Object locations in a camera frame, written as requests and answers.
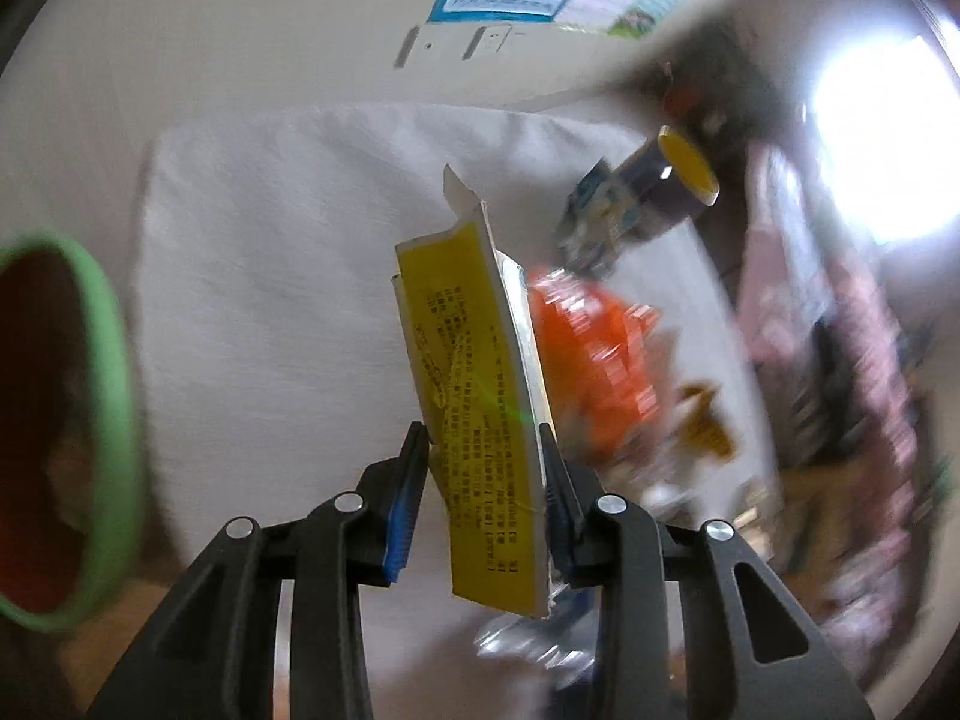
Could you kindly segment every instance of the orange snack package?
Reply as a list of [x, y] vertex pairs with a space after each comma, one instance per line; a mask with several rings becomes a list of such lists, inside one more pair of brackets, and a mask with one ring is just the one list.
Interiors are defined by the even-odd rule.
[[659, 312], [566, 271], [536, 275], [529, 300], [563, 450], [592, 466], [642, 463], [659, 416], [643, 339]]

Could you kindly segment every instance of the plastic packaging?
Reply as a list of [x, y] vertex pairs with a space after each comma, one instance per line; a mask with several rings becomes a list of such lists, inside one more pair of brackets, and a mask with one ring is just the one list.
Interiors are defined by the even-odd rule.
[[530, 310], [550, 410], [565, 454], [595, 467], [653, 455], [661, 407], [644, 338], [659, 313], [566, 271], [536, 276]]

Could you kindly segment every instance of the metal screw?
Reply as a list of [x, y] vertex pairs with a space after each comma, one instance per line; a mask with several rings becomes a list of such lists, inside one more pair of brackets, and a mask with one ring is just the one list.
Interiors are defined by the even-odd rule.
[[253, 533], [253, 520], [237, 517], [227, 522], [227, 535], [230, 538], [246, 538]]
[[733, 538], [733, 525], [722, 519], [707, 522], [707, 535], [714, 541], [729, 541]]
[[344, 514], [352, 514], [363, 509], [363, 497], [356, 493], [338, 495], [333, 501], [333, 508]]
[[601, 495], [597, 498], [597, 509], [604, 514], [623, 514], [627, 511], [627, 502], [619, 495]]

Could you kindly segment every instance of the green rim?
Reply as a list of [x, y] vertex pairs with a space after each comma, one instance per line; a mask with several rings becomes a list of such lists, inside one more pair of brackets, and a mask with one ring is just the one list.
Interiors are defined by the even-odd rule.
[[58, 252], [77, 283], [96, 437], [93, 514], [73, 593], [49, 613], [30, 613], [0, 593], [0, 613], [26, 628], [49, 632], [83, 622], [127, 576], [140, 543], [145, 493], [126, 333], [109, 280], [78, 242], [57, 235], [30, 237], [0, 250], [0, 271], [37, 250]]

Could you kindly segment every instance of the white cloth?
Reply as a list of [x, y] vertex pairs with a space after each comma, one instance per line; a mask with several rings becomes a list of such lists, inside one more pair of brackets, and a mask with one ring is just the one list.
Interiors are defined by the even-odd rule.
[[[488, 201], [496, 245], [555, 262], [565, 196], [619, 127], [446, 106], [359, 105], [227, 119], [162, 135], [136, 274], [138, 346], [160, 500], [187, 557], [227, 519], [306, 515], [400, 448], [419, 418], [391, 276], [397, 242], [453, 224], [443, 165]], [[730, 309], [692, 227], [628, 252], [611, 283], [680, 327], [680, 372], [722, 385], [744, 466], [709, 472], [709, 514], [772, 468]], [[363, 595], [378, 718], [527, 718], [517, 666], [477, 661], [487, 613], [450, 596], [428, 482], [410, 565]]]

